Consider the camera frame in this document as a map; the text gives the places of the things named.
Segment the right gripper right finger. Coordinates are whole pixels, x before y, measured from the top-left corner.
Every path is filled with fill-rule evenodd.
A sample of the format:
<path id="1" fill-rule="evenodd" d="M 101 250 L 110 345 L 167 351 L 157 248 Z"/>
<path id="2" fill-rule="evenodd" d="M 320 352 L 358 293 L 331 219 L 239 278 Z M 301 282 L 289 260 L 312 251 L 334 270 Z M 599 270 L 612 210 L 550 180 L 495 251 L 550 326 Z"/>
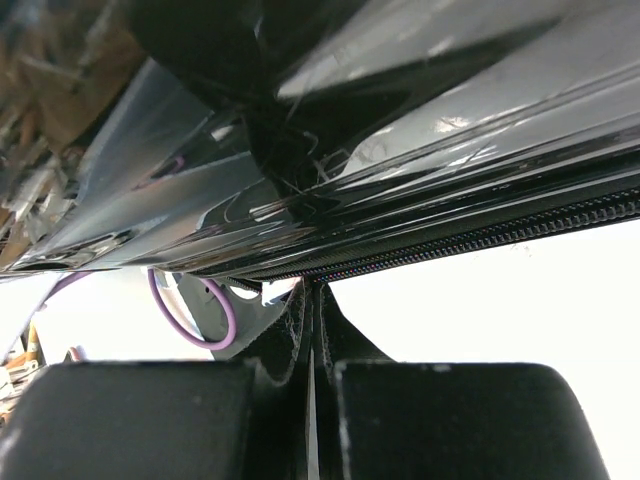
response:
<path id="1" fill-rule="evenodd" d="M 401 363 L 313 289 L 324 479 L 605 479 L 573 390 L 531 363 Z"/>

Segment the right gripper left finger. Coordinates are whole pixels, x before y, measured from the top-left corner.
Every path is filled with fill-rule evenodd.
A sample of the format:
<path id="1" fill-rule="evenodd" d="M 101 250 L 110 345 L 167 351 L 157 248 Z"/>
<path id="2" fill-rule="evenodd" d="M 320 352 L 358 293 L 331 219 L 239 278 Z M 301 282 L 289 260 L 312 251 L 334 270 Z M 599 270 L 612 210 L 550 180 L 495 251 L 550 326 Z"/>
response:
<path id="1" fill-rule="evenodd" d="M 48 368 L 1 433 L 5 479 L 304 479 L 313 290 L 226 361 Z"/>

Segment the white suitcase with dark lining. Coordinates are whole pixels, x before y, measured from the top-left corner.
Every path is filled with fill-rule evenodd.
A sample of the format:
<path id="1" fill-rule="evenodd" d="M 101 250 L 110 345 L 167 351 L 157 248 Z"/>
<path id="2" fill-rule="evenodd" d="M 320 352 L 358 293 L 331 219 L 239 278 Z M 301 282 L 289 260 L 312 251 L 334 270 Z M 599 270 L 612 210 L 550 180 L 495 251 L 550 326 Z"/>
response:
<path id="1" fill-rule="evenodd" d="M 1 275 L 333 281 L 639 214 L 635 1 L 5 1 Z"/>

